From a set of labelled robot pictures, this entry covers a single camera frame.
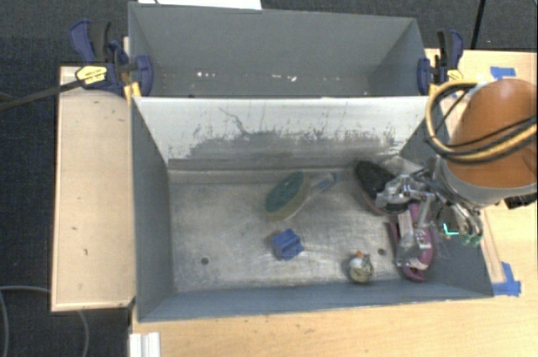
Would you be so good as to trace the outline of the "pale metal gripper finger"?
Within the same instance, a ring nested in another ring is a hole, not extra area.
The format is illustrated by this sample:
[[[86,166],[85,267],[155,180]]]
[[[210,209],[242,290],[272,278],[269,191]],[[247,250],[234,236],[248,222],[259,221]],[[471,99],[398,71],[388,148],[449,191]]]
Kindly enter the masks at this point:
[[[399,242],[400,249],[419,248],[419,230],[414,226],[414,221],[410,213],[400,213],[398,215]]]
[[[410,243],[400,241],[396,249],[396,266],[429,268],[432,262],[431,243]]]

